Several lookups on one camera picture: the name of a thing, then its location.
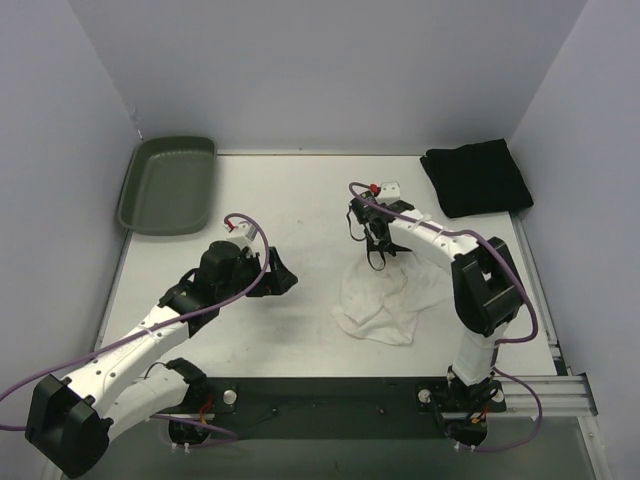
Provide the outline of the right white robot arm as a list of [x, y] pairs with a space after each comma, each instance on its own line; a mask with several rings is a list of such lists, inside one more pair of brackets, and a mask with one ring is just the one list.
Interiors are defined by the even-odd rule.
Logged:
[[499, 237], [453, 234], [434, 222], [417, 220], [419, 212], [402, 200], [380, 205], [365, 193], [350, 202], [350, 210], [364, 227], [368, 252], [412, 252], [450, 273], [464, 334], [449, 378], [467, 388], [485, 382], [492, 373], [496, 342], [523, 304], [507, 244]]

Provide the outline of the white t-shirt with robot print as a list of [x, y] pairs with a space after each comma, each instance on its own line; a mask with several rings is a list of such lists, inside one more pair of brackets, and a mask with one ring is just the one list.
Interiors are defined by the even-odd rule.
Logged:
[[389, 260], [380, 271], [362, 258], [345, 269], [331, 314], [351, 337], [405, 346], [413, 343], [418, 321], [452, 296], [450, 275], [413, 253]]

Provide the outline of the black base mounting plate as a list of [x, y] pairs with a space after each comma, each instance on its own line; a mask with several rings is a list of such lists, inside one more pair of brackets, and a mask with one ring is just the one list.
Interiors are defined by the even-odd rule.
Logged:
[[248, 440], [431, 439], [448, 426], [484, 440], [485, 415], [505, 410], [496, 380], [467, 389], [443, 377], [210, 377], [162, 412]]

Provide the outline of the aluminium extrusion rail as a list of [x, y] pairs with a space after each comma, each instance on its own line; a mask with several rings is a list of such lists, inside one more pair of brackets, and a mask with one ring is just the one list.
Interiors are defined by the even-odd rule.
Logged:
[[489, 415], [498, 417], [535, 416], [540, 401], [544, 417], [588, 417], [598, 414], [589, 378], [586, 374], [564, 376], [518, 376], [515, 380], [498, 376], [502, 394], [491, 402]]

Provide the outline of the dark green plastic tray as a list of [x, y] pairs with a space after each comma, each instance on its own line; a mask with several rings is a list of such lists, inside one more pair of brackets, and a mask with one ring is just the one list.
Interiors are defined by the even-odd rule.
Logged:
[[193, 135], [156, 137], [133, 151], [117, 207], [117, 220], [140, 235], [178, 236], [209, 220], [216, 145]]

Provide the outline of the folded black t-shirt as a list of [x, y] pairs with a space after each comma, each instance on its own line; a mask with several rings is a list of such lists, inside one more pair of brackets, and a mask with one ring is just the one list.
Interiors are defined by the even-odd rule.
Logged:
[[453, 149], [429, 149], [420, 164], [443, 213], [451, 218], [517, 213], [533, 197], [503, 139]]

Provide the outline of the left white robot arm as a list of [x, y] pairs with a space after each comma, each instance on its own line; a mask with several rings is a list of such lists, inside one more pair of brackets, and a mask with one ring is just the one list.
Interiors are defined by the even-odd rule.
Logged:
[[244, 296], [280, 296], [296, 285], [276, 248], [267, 253], [262, 262], [247, 240], [213, 242], [199, 266], [170, 287], [127, 336], [62, 379], [43, 376], [32, 393], [26, 440], [76, 479], [98, 463], [112, 440], [156, 412], [174, 405], [187, 412], [199, 408], [206, 376], [193, 364], [180, 361], [165, 375], [138, 377], [222, 307]]

